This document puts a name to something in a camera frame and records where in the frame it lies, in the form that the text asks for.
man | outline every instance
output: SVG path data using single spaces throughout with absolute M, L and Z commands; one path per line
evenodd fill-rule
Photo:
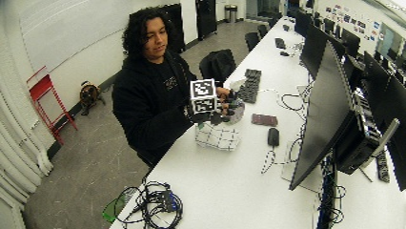
M 123 34 L 127 58 L 114 89 L 114 113 L 130 146 L 154 167 L 197 121 L 189 108 L 189 83 L 197 80 L 180 55 L 168 47 L 175 28 L 159 8 L 130 15 Z M 217 88 L 217 94 L 229 95 Z

curly black hair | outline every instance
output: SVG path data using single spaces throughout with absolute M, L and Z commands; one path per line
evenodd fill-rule
M 148 26 L 151 19 L 160 17 L 163 19 L 168 34 L 168 48 L 176 39 L 176 28 L 170 15 L 159 7 L 146 8 L 130 14 L 128 25 L 123 33 L 124 54 L 139 59 L 143 58 L 144 45 L 148 42 Z

fiducial marker cube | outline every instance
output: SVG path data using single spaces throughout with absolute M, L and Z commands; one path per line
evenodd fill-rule
M 195 114 L 216 111 L 217 99 L 215 79 L 191 82 L 191 103 Z

trash bin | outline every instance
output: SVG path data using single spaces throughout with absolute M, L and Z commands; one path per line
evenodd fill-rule
M 237 9 L 239 9 L 237 5 L 225 5 L 228 23 L 237 22 Z

computer mouse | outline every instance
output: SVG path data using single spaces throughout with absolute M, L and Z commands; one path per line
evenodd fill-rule
M 277 128 L 269 128 L 268 131 L 268 145 L 279 146 L 280 145 L 280 131 Z
M 289 56 L 289 53 L 288 53 L 288 52 L 280 52 L 280 54 L 281 54 L 283 56 Z

